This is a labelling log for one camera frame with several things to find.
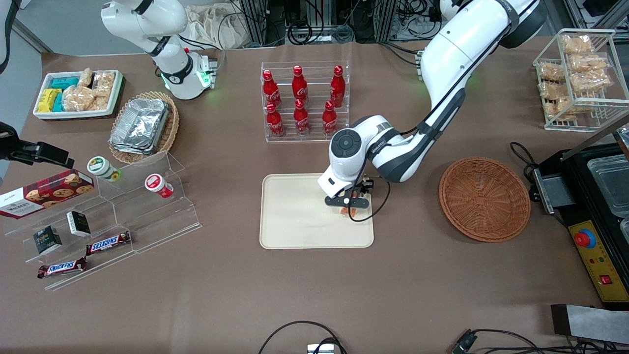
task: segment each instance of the red button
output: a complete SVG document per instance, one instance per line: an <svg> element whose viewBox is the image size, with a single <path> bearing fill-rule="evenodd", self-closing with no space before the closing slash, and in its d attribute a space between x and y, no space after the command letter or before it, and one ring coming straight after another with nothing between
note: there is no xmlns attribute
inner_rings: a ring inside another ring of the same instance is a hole
<svg viewBox="0 0 629 354"><path fill-rule="evenodd" d="M611 278L609 275L601 275L601 284L607 285L611 284Z"/></svg>
<svg viewBox="0 0 629 354"><path fill-rule="evenodd" d="M589 236L585 232L577 232L574 235L574 242L581 247L588 247L590 243Z"/></svg>

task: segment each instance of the wicker basket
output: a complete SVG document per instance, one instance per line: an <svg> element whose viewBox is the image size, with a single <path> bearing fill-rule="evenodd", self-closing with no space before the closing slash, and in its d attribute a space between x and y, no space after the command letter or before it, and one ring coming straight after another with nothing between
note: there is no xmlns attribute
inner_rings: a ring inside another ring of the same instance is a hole
<svg viewBox="0 0 629 354"><path fill-rule="evenodd" d="M162 136L159 140L157 151L155 151L155 153L158 153L160 151L170 150L170 148L172 147L172 143L175 141L175 136L177 135L177 129L179 128L179 112L177 111L177 107L175 106L175 103L172 101L172 98L168 97L168 95L163 94L161 92L153 92L153 91L147 92L147 93L140 93L139 95L135 96L131 100L134 100L135 98L146 98L148 100L160 99L165 102L168 102L168 105L170 106L170 110L168 112L168 117L166 118L167 121L166 121L166 124L164 125L164 131L162 132ZM124 112L129 102L131 102L131 100L127 101L127 103L125 103L122 109L118 112L118 116L116 117L114 126L111 129L112 132L116 128L116 124L118 124L118 121L120 120L120 116L122 116L122 113ZM144 159L145 157L150 156L150 155L142 155L142 154L131 154L129 152L121 152L114 149L111 145L109 145L109 150L111 151L112 155L116 158L116 160L124 162L124 163L128 163L128 164L135 163L139 160Z"/></svg>
<svg viewBox="0 0 629 354"><path fill-rule="evenodd" d="M524 183L505 165L483 157L453 163L441 178L439 201L459 231L484 242L514 238L531 216Z"/></svg>

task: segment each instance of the table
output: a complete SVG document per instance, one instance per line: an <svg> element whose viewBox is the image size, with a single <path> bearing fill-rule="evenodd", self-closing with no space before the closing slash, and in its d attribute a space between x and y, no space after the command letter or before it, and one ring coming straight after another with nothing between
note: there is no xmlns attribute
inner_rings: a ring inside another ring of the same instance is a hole
<svg viewBox="0 0 629 354"><path fill-rule="evenodd" d="M203 228L56 292L44 292L35 270L23 264L21 241L0 237L2 352L255 353L275 328L297 319L328 325L350 353L445 353L467 328L564 344L552 334L549 304L600 305L566 230L534 205L521 235L477 243L448 222L437 196L442 173L458 159L489 157L521 174L509 142L521 142L543 161L586 138L540 127L531 63L549 40L498 48L476 70L463 107L419 171L392 186L367 249L260 246L262 179L328 165L326 144L265 142L260 63L349 60L352 121L380 113L399 130L430 110L414 68L378 45L229 51L216 89L176 100L181 126L171 153L187 169L186 193ZM44 74L87 66L120 70L127 78L123 102L165 91L148 55L43 57ZM110 156L111 123L28 117L21 137L70 151L81 169L95 155ZM3 192L57 171L11 163ZM386 192L382 184L376 188L374 205ZM304 353L324 337L318 328L289 328L266 352ZM502 344L522 343L487 334L476 348Z"/></svg>

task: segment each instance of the small black box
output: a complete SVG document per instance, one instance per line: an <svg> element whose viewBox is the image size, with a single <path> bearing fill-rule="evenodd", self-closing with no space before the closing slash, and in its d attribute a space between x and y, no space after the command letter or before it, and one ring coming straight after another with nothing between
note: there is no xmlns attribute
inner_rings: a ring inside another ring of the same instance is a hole
<svg viewBox="0 0 629 354"><path fill-rule="evenodd" d="M71 211L68 212L68 224L70 225L70 233L80 237L87 237L91 233L89 231L89 225L87 224L87 217L85 214Z"/></svg>
<svg viewBox="0 0 629 354"><path fill-rule="evenodd" d="M57 230L52 226L47 226L44 230L37 231L33 235L33 239L35 239L35 245L39 254L47 254L61 247L61 238L59 238Z"/></svg>

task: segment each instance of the coca-cola bottle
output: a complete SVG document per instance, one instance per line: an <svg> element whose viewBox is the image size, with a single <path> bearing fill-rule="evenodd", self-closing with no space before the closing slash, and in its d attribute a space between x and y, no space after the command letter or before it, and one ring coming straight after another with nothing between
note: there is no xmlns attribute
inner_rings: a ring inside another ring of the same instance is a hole
<svg viewBox="0 0 629 354"><path fill-rule="evenodd" d="M275 103L276 108L280 108L282 106L282 99L279 96L279 88L277 87L275 80L273 80L271 70L263 71L262 78L264 79L264 85L262 86L264 98L267 100L267 103L273 102Z"/></svg>
<svg viewBox="0 0 629 354"><path fill-rule="evenodd" d="M282 125L282 117L279 115L273 102L267 103L267 125L269 126L269 134L271 136L283 137L286 135Z"/></svg>
<svg viewBox="0 0 629 354"><path fill-rule="evenodd" d="M334 107L338 108L343 105L343 97L345 96L345 79L343 78L343 67L337 65L334 67L334 76L330 83L330 99L334 103Z"/></svg>
<svg viewBox="0 0 629 354"><path fill-rule="evenodd" d="M292 68L292 95L295 99L304 100L304 104L308 103L308 83L303 76L303 70L301 66L295 65Z"/></svg>
<svg viewBox="0 0 629 354"><path fill-rule="evenodd" d="M297 134L305 137L310 133L310 124L308 123L308 112L304 109L304 100L298 98L295 100L295 112L292 114L295 118L295 128Z"/></svg>
<svg viewBox="0 0 629 354"><path fill-rule="evenodd" d="M337 113L334 111L334 103L327 101L323 111L323 135L331 137L337 132Z"/></svg>

